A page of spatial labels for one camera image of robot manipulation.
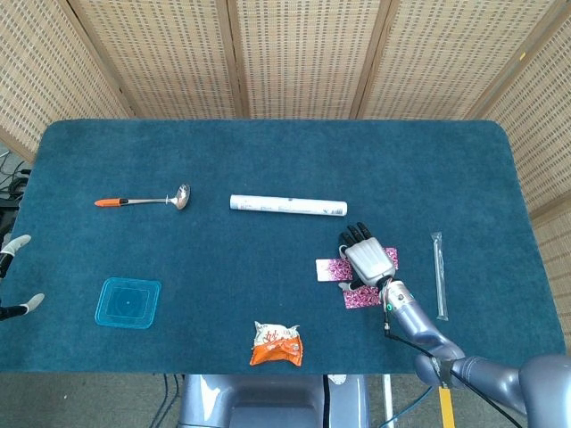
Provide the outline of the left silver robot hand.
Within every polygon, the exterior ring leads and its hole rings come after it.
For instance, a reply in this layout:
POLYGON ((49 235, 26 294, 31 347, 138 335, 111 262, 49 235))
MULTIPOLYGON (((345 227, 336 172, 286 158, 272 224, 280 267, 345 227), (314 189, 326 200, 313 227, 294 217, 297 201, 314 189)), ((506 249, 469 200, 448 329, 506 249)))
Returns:
MULTIPOLYGON (((1 250, 1 279, 4 279, 8 268, 12 264, 12 261, 16 253, 25 245, 27 245, 31 240, 30 235, 21 235, 13 238, 8 244, 6 244, 1 250)), ((5 321, 14 317, 22 317, 28 313, 37 309, 37 307, 43 302, 45 295, 43 293, 37 293, 32 296, 27 302, 4 307, 1 306, 1 320, 5 321)))

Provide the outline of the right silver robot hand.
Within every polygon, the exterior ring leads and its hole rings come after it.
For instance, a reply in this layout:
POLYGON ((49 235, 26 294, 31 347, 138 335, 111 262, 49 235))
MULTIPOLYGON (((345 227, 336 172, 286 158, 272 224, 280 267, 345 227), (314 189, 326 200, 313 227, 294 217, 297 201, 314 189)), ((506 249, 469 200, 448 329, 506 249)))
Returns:
POLYGON ((339 236, 339 243, 340 257, 350 263, 353 271, 350 282, 338 284, 344 292, 354 292, 362 286, 382 289, 394 279, 393 260, 365 224, 347 226, 347 232, 339 236))

